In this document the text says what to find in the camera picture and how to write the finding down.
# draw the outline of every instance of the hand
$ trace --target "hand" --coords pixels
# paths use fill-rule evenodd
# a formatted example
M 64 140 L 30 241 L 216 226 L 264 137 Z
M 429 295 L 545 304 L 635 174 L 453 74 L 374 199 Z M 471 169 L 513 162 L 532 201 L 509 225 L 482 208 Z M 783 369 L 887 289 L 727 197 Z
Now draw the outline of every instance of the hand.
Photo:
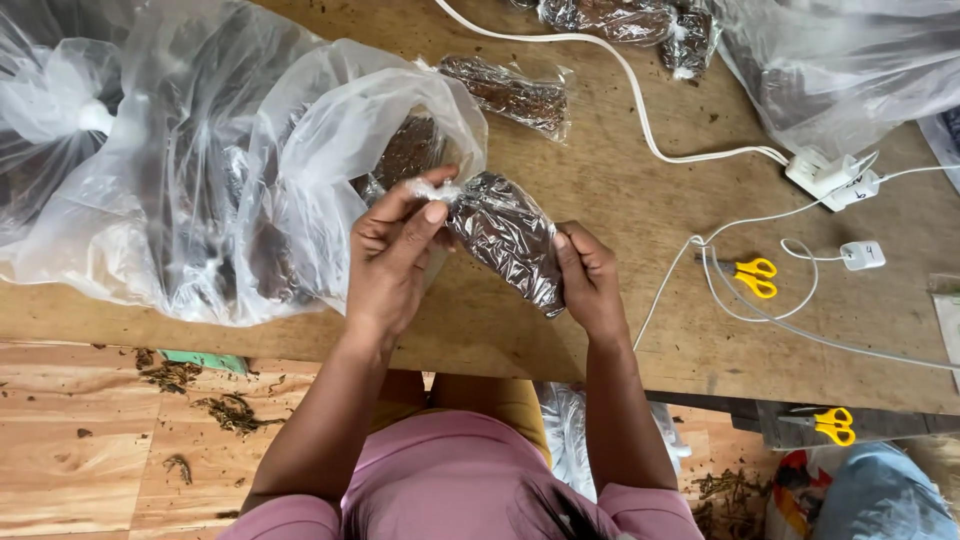
M 457 173 L 456 165 L 445 165 L 420 178 L 440 185 Z M 345 335 L 381 353 L 393 349 L 420 306 L 430 250 L 452 247 L 442 229 L 446 214 L 446 204 L 424 205 L 401 182 L 353 224 Z
M 613 250 L 576 221 L 557 224 L 553 236 L 564 273 L 564 300 L 590 341 L 630 341 L 630 327 L 620 298 Z

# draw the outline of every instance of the woman's left hand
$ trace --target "woman's left hand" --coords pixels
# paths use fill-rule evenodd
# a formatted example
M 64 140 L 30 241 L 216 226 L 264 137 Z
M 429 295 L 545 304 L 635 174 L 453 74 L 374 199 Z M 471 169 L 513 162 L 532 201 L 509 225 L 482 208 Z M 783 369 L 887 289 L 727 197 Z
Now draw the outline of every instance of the woman's left hand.
M 440 185 L 457 173 L 456 165 L 445 165 L 420 178 Z M 417 313 L 431 246 L 452 246 L 442 229 L 446 204 L 420 205 L 406 183 L 397 183 L 350 231 L 345 336 L 375 345 L 381 353 L 393 349 Z

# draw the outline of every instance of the yellow scissors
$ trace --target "yellow scissors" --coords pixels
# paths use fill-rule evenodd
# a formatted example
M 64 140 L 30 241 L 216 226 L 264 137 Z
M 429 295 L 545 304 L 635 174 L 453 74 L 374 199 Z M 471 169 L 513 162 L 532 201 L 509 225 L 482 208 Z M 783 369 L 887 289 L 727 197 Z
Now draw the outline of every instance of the yellow scissors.
M 779 416 L 777 419 L 815 428 L 840 446 L 850 446 L 856 440 L 856 433 L 851 429 L 853 417 L 842 406 L 795 408 L 790 410 L 787 416 Z
M 702 262 L 704 259 L 707 260 L 707 264 L 711 264 L 713 259 L 710 257 L 704 257 L 701 254 L 696 254 L 697 262 Z M 717 261 L 717 264 L 720 265 L 720 268 L 732 274 L 733 277 L 737 280 L 741 280 L 750 287 L 754 294 L 760 298 L 773 298 L 777 296 L 777 286 L 766 281 L 758 280 L 756 276 L 761 276 L 764 278 L 773 278 L 777 275 L 777 267 L 774 266 L 773 262 L 769 260 L 758 257 L 750 262 L 722 262 Z

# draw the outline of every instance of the pink shirt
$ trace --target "pink shirt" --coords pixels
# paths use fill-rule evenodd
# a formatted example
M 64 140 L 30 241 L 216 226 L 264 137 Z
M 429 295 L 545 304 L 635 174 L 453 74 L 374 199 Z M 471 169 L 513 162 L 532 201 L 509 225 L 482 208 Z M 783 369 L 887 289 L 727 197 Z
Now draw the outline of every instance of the pink shirt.
M 611 537 L 703 538 L 676 491 L 608 484 L 593 504 L 555 479 L 515 430 L 459 410 L 414 416 L 367 437 L 341 507 L 368 505 L 371 538 L 539 537 L 540 528 L 552 528 L 537 503 L 523 496 L 524 479 L 544 492 L 558 485 Z M 328 503 L 291 495 L 258 506 L 219 538 L 334 540 L 341 538 L 340 520 Z

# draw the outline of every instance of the woman's right hand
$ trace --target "woman's right hand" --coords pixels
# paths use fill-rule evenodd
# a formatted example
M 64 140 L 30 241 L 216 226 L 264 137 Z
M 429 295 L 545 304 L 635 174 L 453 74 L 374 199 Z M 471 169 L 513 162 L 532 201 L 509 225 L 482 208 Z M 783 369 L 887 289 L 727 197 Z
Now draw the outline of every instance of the woman's right hand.
M 576 221 L 557 224 L 553 237 L 564 273 L 564 300 L 591 341 L 630 342 L 620 298 L 616 255 Z

